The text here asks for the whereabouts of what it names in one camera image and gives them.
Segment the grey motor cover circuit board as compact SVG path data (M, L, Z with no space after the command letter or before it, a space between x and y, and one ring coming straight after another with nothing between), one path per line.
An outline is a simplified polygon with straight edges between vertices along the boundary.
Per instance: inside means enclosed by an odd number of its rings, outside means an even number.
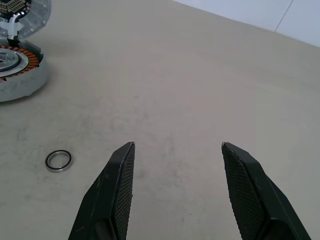
M0 0L0 38L24 40L48 23L52 0Z

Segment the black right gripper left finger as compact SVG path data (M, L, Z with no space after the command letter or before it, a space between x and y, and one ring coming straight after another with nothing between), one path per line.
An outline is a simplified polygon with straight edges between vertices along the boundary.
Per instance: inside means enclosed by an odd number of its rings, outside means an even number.
M126 240L134 163L134 142L128 142L113 152L84 195L68 240Z

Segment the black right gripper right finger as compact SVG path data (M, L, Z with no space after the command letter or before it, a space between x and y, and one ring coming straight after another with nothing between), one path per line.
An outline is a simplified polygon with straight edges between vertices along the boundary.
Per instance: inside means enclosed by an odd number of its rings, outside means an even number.
M229 142L221 151L242 240L311 240L288 198L255 158Z

